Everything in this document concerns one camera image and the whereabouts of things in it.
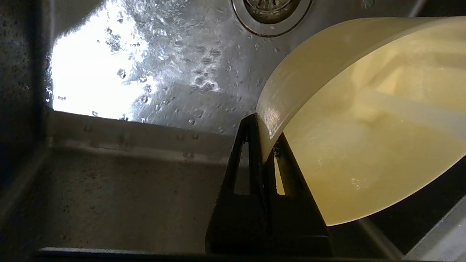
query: drain strainer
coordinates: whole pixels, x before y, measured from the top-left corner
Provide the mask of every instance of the drain strainer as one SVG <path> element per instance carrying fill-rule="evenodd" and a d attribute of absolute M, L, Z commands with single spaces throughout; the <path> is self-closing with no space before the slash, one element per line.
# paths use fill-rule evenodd
<path fill-rule="evenodd" d="M 312 0 L 232 0 L 238 19 L 249 31 L 266 37 L 293 29 Z"/>

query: sink basin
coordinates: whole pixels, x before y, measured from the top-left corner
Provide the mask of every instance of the sink basin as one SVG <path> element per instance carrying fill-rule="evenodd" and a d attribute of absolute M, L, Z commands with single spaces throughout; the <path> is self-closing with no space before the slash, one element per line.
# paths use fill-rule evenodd
<path fill-rule="evenodd" d="M 370 2 L 313 0 L 261 37 L 227 0 L 1 1 L 0 260 L 204 253 L 233 136 L 280 61 L 333 24 L 423 1 Z M 337 254 L 383 257 L 355 225 L 330 229 Z"/>

